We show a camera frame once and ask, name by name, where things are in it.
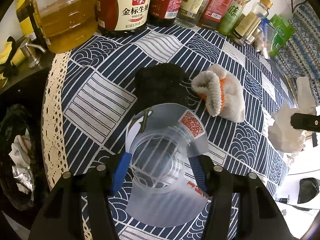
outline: patterned fabric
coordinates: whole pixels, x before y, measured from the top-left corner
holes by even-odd
[[[62,91],[63,131],[69,169],[81,174],[111,155],[124,151],[125,127],[136,103],[134,74],[141,67],[170,62],[181,66],[190,81],[211,64],[233,73],[243,86],[246,119],[234,123],[212,117],[190,83],[189,108],[203,122],[214,163],[228,171],[259,175],[273,195],[289,168],[284,153],[274,150],[267,139],[272,112],[293,97],[283,74],[273,62],[260,59],[251,46],[239,47],[225,36],[202,28],[185,29],[149,26],[137,36],[107,38],[94,35],[72,51]],[[193,160],[186,160],[186,177],[196,182],[203,174]],[[210,208],[192,221],[171,228],[145,225],[125,212],[132,189],[129,169],[123,189],[109,197],[109,205],[120,239],[200,239]],[[86,195],[83,215],[88,221]],[[236,233],[238,195],[234,194],[228,238]]]
[[[275,56],[288,77],[297,98],[297,77],[308,77],[311,91],[320,105],[320,21],[307,2],[301,5],[289,20],[296,30],[286,46]]]

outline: yellow cooking oil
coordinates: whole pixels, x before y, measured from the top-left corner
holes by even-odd
[[[51,52],[74,49],[93,35],[97,29],[95,1],[58,0],[40,12],[34,1],[36,18]]]

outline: spice jar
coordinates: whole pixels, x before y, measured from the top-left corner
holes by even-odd
[[[232,30],[230,39],[239,45],[243,45],[259,22],[268,17],[271,6],[272,2],[270,0],[260,0],[260,2],[254,3],[248,15]]]
[[[109,36],[140,33],[147,27],[150,0],[97,0],[98,29]]]
[[[245,43],[251,45],[257,38],[258,36],[262,33],[262,28],[258,26],[253,33],[247,38]]]

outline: round table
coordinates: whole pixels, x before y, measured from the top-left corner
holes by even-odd
[[[48,84],[51,88],[48,98],[51,99],[44,105],[44,113],[49,107],[53,115],[47,114],[48,126],[44,131],[54,129],[52,134],[57,135],[57,139],[54,136],[48,139],[50,136],[46,135],[45,140],[59,143],[56,148],[44,149],[52,186],[55,183],[52,179],[59,178],[67,169],[74,174],[85,173],[109,156],[124,151],[125,127],[134,115],[137,99],[134,74],[141,67],[165,62],[182,67],[190,80],[211,64],[218,63],[233,73],[243,86],[246,119],[234,123],[210,116],[204,101],[192,92],[190,84],[186,85],[190,94],[189,108],[205,126],[208,155],[215,164],[240,175],[255,172],[272,195],[286,176],[289,167],[285,154],[276,151],[268,141],[268,126],[271,114],[283,102],[293,106],[293,96],[276,64],[260,58],[252,46],[237,46],[220,33],[199,27],[149,25],[136,36],[108,38],[94,35],[78,48],[57,57],[61,58],[56,60],[56,68],[52,68],[54,81]],[[186,161],[185,166],[187,178],[196,182],[192,163]],[[122,190],[108,198],[120,239],[201,238],[210,200],[194,220],[159,228],[140,223],[125,212],[131,188],[132,172],[129,169]],[[90,227],[85,194],[82,200],[83,217]],[[233,195],[232,206],[228,239],[236,233],[237,194]]]

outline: qr code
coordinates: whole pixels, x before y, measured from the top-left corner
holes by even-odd
[[[182,117],[180,117],[179,122],[189,129],[195,139],[205,133],[201,121],[189,110],[184,112]]]

